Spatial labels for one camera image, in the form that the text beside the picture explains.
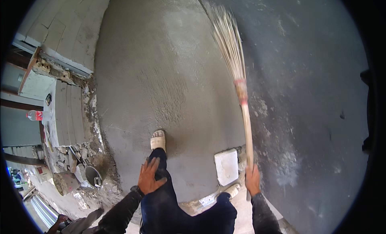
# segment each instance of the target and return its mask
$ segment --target wet concrete floor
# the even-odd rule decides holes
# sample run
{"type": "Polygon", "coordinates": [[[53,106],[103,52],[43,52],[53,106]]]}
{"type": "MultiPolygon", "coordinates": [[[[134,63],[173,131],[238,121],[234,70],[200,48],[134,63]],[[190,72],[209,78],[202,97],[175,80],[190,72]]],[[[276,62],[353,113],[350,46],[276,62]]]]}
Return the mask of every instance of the wet concrete floor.
{"type": "Polygon", "coordinates": [[[179,202],[217,190],[214,154],[245,143],[241,110],[198,0],[111,0],[95,56],[97,109],[122,188],[167,137],[179,202]]]}

